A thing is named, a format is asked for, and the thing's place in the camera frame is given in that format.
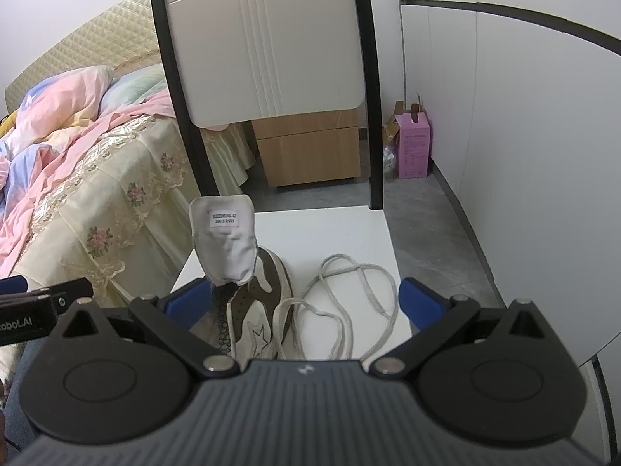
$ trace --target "drawer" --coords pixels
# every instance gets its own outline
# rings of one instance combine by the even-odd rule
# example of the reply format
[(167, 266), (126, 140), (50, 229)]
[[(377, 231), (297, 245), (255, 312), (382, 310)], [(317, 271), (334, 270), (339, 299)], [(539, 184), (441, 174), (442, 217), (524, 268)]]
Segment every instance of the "drawer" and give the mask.
[(257, 140), (358, 126), (356, 110), (318, 111), (252, 121)]
[(360, 175), (358, 127), (257, 141), (272, 187)]

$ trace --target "cardboard box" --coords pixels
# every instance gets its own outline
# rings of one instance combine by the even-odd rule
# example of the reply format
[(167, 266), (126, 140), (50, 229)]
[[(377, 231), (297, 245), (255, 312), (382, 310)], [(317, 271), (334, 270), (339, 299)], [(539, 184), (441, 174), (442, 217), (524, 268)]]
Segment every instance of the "cardboard box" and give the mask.
[(423, 111), (395, 115), (399, 125), (397, 167), (400, 179), (426, 177), (429, 167), (431, 127)]

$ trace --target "white shoelace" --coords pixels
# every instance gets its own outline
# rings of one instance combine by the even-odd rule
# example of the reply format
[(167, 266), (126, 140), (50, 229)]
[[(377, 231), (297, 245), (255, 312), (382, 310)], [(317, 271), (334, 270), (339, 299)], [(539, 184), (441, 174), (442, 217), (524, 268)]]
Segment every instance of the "white shoelace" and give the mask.
[[(339, 259), (345, 259), (351, 263), (351, 266), (346, 266), (345, 268), (339, 268), (337, 270), (328, 271), (328, 267), (334, 261)], [(389, 315), (388, 312), (382, 307), (381, 303), (378, 301), (375, 296), (371, 286), (369, 285), (369, 281), (364, 274), (365, 270), (377, 270), (384, 274), (384, 276), (390, 282), (390, 286), (392, 288), (392, 298), (393, 298), (393, 308), (392, 313)], [(329, 360), (334, 359), (351, 359), (353, 353), (353, 323), (350, 314), (347, 313), (345, 308), (339, 303), (338, 299), (330, 289), (328, 285), (327, 278), (343, 275), (345, 273), (351, 273), (356, 271), (358, 276), (360, 277), (360, 282), (362, 284), (362, 288), (364, 290), (364, 294), (366, 295), (369, 303), (372, 307), (377, 311), (378, 314), (385, 317), (388, 320), (386, 328), (380, 339), (362, 356), (359, 357), (361, 362), (364, 362), (373, 354), (377, 353), (378, 350), (386, 343), (387, 339), (392, 334), (392, 330), (394, 328), (394, 324), (397, 320), (397, 315), (399, 314), (399, 304), (397, 301), (397, 285), (392, 278), (392, 275), (381, 266), (377, 264), (368, 264), (368, 263), (359, 263), (355, 261), (353, 258), (349, 257), (346, 254), (333, 254), (324, 259), (319, 267), (319, 274), (309, 283), (306, 290), (302, 293), (300, 298), (291, 297), (289, 299), (285, 299), (282, 301), (274, 310), (274, 316), (272, 321), (272, 326), (274, 329), (274, 340), (276, 341), (276, 348), (278, 350), (278, 357), (280, 359), (286, 359), (284, 350), (283, 350), (283, 331), (284, 324), (289, 312), (289, 309), (293, 306), (296, 307), (297, 310), (294, 311), (293, 321), (291, 323), (291, 330), (293, 332), (293, 345), (296, 350), (296, 356), (298, 359), (306, 359), (304, 354), (304, 349), (302, 348), (302, 340), (300, 338), (299, 328), (297, 327), (297, 321), (299, 316), (300, 307), (306, 307), (308, 310), (313, 312), (315, 315), (322, 317), (331, 317), (334, 319), (338, 325), (338, 336), (336, 342), (332, 345), (330, 350), (330, 355), (328, 356)], [(325, 292), (330, 297), (331, 302), (337, 308), (342, 317), (336, 314), (332, 314), (326, 311), (319, 310), (317, 307), (311, 305), (310, 303), (305, 301), (306, 296), (309, 294), (313, 286), (320, 282), (325, 289)]]

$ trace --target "gray floor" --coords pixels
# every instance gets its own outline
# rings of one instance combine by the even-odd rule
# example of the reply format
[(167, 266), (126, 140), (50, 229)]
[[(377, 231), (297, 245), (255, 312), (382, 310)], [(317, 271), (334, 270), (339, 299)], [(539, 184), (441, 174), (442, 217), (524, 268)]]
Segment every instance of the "gray floor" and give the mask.
[[(363, 177), (305, 186), (271, 188), (258, 162), (242, 187), (257, 212), (364, 205), (369, 200), (361, 141)], [(384, 186), (384, 212), (402, 277), (412, 276), (449, 297), (469, 294), (486, 307), (497, 307), (485, 271), (452, 206), (433, 175), (390, 179)]]

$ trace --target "chair backrest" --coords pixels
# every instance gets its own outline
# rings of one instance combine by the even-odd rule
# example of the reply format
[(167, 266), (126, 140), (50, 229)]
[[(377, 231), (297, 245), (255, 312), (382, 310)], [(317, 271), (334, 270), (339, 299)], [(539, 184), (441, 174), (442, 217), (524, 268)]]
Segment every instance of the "chair backrest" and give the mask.
[(196, 127), (350, 109), (366, 101), (370, 206), (382, 208), (380, 80), (370, 0), (151, 4), (201, 194), (217, 189)]

